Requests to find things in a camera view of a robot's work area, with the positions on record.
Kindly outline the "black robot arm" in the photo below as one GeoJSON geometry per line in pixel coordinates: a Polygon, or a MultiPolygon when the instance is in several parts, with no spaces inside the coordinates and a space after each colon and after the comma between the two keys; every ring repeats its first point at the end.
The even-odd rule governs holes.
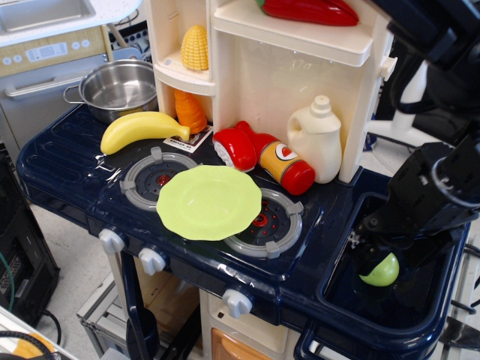
{"type": "MultiPolygon", "coordinates": [[[[391,87],[396,110],[440,108],[479,120],[479,3],[376,1],[388,30],[409,50],[391,87]]],[[[388,183],[388,199],[352,231],[352,259],[369,275],[390,253],[418,239],[474,220],[479,214],[479,133],[454,148],[417,148],[388,183]]]]}

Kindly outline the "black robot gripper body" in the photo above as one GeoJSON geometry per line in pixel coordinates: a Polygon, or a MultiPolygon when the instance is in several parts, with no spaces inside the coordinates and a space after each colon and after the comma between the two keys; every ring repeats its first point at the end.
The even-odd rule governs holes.
{"type": "Polygon", "coordinates": [[[388,183],[388,199],[355,227],[355,240],[394,247],[476,219],[476,142],[425,143],[388,183]]]}

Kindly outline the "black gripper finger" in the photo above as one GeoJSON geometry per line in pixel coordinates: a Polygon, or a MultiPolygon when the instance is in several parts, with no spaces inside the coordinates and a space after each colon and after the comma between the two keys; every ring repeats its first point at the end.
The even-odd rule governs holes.
{"type": "Polygon", "coordinates": [[[352,260],[359,275],[369,275],[390,253],[391,248],[375,241],[363,241],[352,250],[352,260]]]}
{"type": "Polygon", "coordinates": [[[455,245],[451,230],[415,240],[406,250],[406,266],[416,269],[428,263],[447,257],[455,245]]]}

